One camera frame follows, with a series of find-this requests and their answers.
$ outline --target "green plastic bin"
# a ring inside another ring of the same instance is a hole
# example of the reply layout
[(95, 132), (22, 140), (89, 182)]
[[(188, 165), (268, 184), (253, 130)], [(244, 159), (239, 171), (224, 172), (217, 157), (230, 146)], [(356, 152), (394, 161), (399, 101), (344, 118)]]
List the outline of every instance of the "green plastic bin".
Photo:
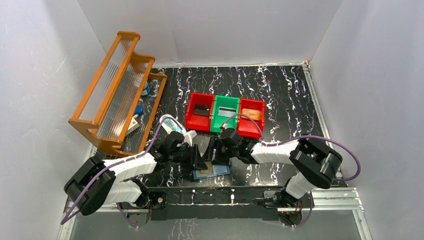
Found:
[[(240, 98), (238, 97), (216, 95), (215, 103), (213, 105), (212, 118), (210, 119), (210, 131), (212, 133), (220, 133), (221, 132), (220, 127), (229, 118), (229, 116), (219, 115), (220, 107), (235, 109), (234, 114), (237, 114), (239, 113), (239, 105), (240, 105)], [(232, 118), (228, 122), (228, 128), (236, 129), (238, 118), (239, 116)]]

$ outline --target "cable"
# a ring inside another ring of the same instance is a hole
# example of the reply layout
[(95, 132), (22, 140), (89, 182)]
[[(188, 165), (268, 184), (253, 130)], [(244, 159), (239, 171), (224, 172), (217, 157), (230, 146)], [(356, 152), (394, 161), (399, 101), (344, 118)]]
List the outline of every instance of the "cable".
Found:
[(128, 218), (127, 214), (125, 214), (125, 212), (122, 210), (122, 208), (121, 208), (121, 204), (120, 204), (120, 203), (117, 203), (117, 204), (116, 204), (116, 207), (119, 209), (120, 213), (124, 216), (124, 218), (126, 219), (126, 221), (127, 221), (127, 222), (131, 225), (131, 226), (133, 226), (136, 230), (138, 230), (138, 229), (139, 229), (139, 226), (138, 226), (135, 222), (131, 221), (131, 220)]
[(306, 194), (309, 196), (309, 199), (310, 199), (309, 212), (307, 213), (307, 216), (306, 216), (306, 218), (303, 222), (299, 223), (299, 225), (294, 225), (295, 228), (304, 225), (309, 220), (309, 218), (311, 217), (311, 214), (312, 214), (312, 208), (314, 207), (314, 198), (312, 197), (312, 194), (310, 194), (309, 192), (307, 192)]
[(281, 146), (281, 145), (290, 143), (292, 141), (300, 140), (300, 139), (318, 139), (318, 140), (326, 141), (326, 142), (329, 142), (329, 143), (332, 143), (332, 144), (335, 144), (335, 145), (341, 147), (342, 149), (344, 149), (347, 153), (349, 153), (352, 156), (353, 160), (355, 160), (356, 165), (357, 165), (356, 173), (353, 176), (347, 177), (347, 178), (334, 178), (335, 181), (340, 181), (340, 182), (351, 181), (351, 180), (356, 179), (359, 176), (359, 174), (361, 173), (361, 163), (359, 162), (358, 157), (347, 146), (341, 144), (338, 141), (328, 139), (326, 137), (314, 136), (314, 135), (304, 135), (304, 136), (295, 136), (291, 139), (284, 140), (284, 141), (281, 141), (281, 142), (270, 143), (270, 142), (261, 141), (260, 143), (264, 146), (267, 146), (267, 147), (275, 147), (275, 146)]
[(259, 125), (255, 122), (255, 120), (253, 120), (251, 117), (249, 117), (248, 115), (243, 114), (243, 113), (236, 113), (236, 114), (230, 116), (225, 122), (222, 123), (222, 125), (227, 124), (232, 118), (235, 118), (236, 116), (243, 116), (243, 117), (249, 119), (256, 126), (257, 130), (259, 131), (259, 133), (260, 133), (260, 138), (259, 139), (263, 139), (264, 138), (264, 133), (262, 132), (262, 130), (259, 127)]
[(138, 154), (136, 154), (136, 155), (132, 155), (132, 156), (127, 156), (127, 157), (124, 157), (123, 158), (123, 160), (121, 160), (121, 161), (118, 161), (118, 162), (115, 162), (115, 163), (113, 163), (113, 164), (111, 164), (111, 165), (109, 165), (109, 166), (107, 166), (107, 167), (105, 167), (105, 168), (103, 168), (102, 170), (100, 170), (89, 182), (88, 182), (88, 184), (84, 187), (84, 189), (81, 191), (81, 193), (79, 194), (79, 196), (76, 198), (76, 200), (73, 202), (73, 204), (72, 204), (72, 206), (70, 207), (70, 209), (68, 210), (68, 212), (66, 213), (66, 215), (65, 215), (65, 217), (62, 219), (62, 221), (60, 222), (60, 225), (63, 225), (63, 224), (65, 224), (67, 221), (69, 221), (71, 218), (73, 218), (77, 213), (79, 213), (79, 210), (78, 211), (76, 211), (75, 213), (73, 213), (72, 215), (71, 215), (71, 213), (72, 213), (72, 211), (75, 209), (75, 207), (77, 206), (77, 204), (81, 201), (81, 199), (83, 198), (83, 196), (84, 196), (84, 194), (86, 194), (86, 192), (88, 191), (88, 189), (93, 185), (93, 183), (95, 182), (95, 181), (97, 181), (97, 179), (100, 177), (100, 175), (102, 175), (104, 172), (106, 172), (108, 169), (110, 169), (110, 168), (113, 168), (113, 167), (115, 167), (115, 166), (118, 166), (119, 164), (122, 164), (122, 163), (125, 163), (125, 162), (128, 162), (128, 161), (132, 161), (132, 160), (135, 160), (135, 159), (137, 159), (137, 158), (141, 158), (141, 157), (143, 157), (144, 155), (146, 155), (149, 151), (150, 151), (150, 148), (153, 146), (153, 143), (155, 142), (155, 139), (156, 139), (156, 137), (158, 136), (158, 133), (159, 133), (159, 130), (161, 129), (161, 126), (162, 126), (162, 124), (164, 123), (164, 121), (166, 120), (166, 119), (171, 119), (172, 121), (174, 121), (175, 123), (177, 123), (177, 120), (175, 120), (174, 118), (172, 118), (172, 117), (168, 117), (168, 116), (166, 116), (166, 117), (164, 117), (163, 119), (162, 119), (162, 121), (160, 121), (160, 123), (159, 123), (159, 125), (157, 126), (157, 128), (156, 128), (156, 132), (154, 133), (154, 135), (153, 135), (153, 138), (151, 139), (151, 141), (150, 141), (150, 143), (149, 143), (149, 145), (148, 145), (148, 147), (147, 147), (147, 149), (145, 150), (145, 151), (143, 151), (143, 152), (141, 152), (141, 153), (138, 153)]
[(250, 118), (249, 116), (247, 116), (243, 113), (236, 113), (236, 114), (230, 116), (223, 124), (228, 123), (228, 121), (230, 119), (232, 119), (236, 116), (243, 116), (243, 117), (246, 117), (247, 119), (249, 119), (250, 121), (252, 121), (252, 123), (255, 124), (256, 128), (260, 132), (260, 139), (259, 139), (260, 143), (264, 146), (267, 146), (267, 147), (281, 146), (281, 145), (290, 143), (292, 141), (300, 140), (300, 139), (318, 139), (318, 140), (326, 141), (326, 142), (329, 142), (329, 143), (332, 143), (332, 144), (335, 144), (335, 145), (341, 147), (342, 149), (344, 149), (347, 153), (349, 153), (352, 156), (353, 160), (356, 162), (357, 170), (356, 170), (356, 173), (353, 176), (347, 177), (347, 178), (334, 178), (335, 181), (339, 181), (339, 182), (351, 181), (351, 180), (356, 179), (359, 176), (359, 174), (361, 173), (361, 163), (359, 162), (358, 157), (347, 146), (341, 144), (338, 141), (335, 141), (335, 140), (332, 140), (332, 139), (329, 139), (329, 138), (326, 138), (326, 137), (322, 137), (322, 136), (303, 135), (303, 136), (296, 136), (296, 137), (293, 137), (291, 139), (284, 140), (284, 141), (281, 141), (281, 142), (265, 142), (265, 141), (263, 141), (264, 134), (263, 134), (261, 128), (259, 128), (258, 124), (255, 122), (255, 120), (253, 120), (252, 118)]

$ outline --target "card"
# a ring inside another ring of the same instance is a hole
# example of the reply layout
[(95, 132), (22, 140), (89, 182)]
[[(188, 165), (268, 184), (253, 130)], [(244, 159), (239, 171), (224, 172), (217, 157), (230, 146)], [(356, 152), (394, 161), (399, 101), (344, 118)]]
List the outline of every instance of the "card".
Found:
[(194, 105), (193, 114), (209, 116), (210, 112), (211, 112), (211, 106), (202, 105), (202, 104), (195, 104)]
[(211, 161), (205, 161), (204, 163), (207, 166), (207, 170), (200, 170), (199, 176), (205, 176), (205, 175), (213, 174), (214, 168), (212, 167), (212, 162)]
[(225, 106), (220, 106), (218, 109), (218, 116), (221, 117), (231, 117), (234, 114), (236, 114), (236, 109), (232, 108), (232, 107), (225, 107)]
[(213, 174), (204, 175), (199, 170), (193, 170), (193, 178), (197, 180), (230, 174), (230, 167), (226, 165), (212, 165), (212, 169)]
[(241, 113), (249, 116), (253, 120), (261, 120), (261, 111), (259, 111), (259, 110), (250, 109), (250, 108), (243, 108), (241, 110)]

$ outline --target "white wall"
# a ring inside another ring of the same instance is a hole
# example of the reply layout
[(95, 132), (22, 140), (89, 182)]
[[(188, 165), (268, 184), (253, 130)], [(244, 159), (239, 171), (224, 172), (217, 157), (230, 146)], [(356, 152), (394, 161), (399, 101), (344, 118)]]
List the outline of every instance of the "white wall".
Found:
[(344, 0), (311, 61), (331, 137), (362, 162), (352, 185), (377, 240), (424, 236), (423, 56), (423, 1)]
[(68, 119), (105, 52), (76, 0), (0, 1), (0, 239), (56, 239), (89, 142)]
[(310, 60), (342, 0), (78, 2), (106, 51), (134, 31), (155, 66), (188, 66)]

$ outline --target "table surface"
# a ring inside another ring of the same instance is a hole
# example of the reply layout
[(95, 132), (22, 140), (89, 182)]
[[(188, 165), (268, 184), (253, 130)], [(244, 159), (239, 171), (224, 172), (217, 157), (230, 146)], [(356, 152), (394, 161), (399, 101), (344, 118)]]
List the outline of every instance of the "table surface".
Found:
[[(265, 102), (266, 141), (282, 141), (302, 134), (322, 136), (305, 73), (301, 65), (281, 66), (228, 66), (228, 67), (170, 67), (153, 68), (153, 73), (165, 74), (168, 80), (155, 115), (150, 137), (163, 114), (174, 116), (185, 124), (185, 113), (191, 93), (206, 93)], [(130, 133), (122, 147), (125, 151), (138, 148), (142, 132), (157, 95), (159, 82), (149, 81), (151, 93), (140, 98), (144, 114), (138, 117), (141, 127)], [(203, 154), (213, 133), (199, 133), (194, 143)], [(141, 177), (147, 187), (231, 187), (231, 186), (284, 186), (296, 175), (291, 164), (244, 164), (233, 161), (230, 174), (190, 180), (184, 177), (177, 163)]]

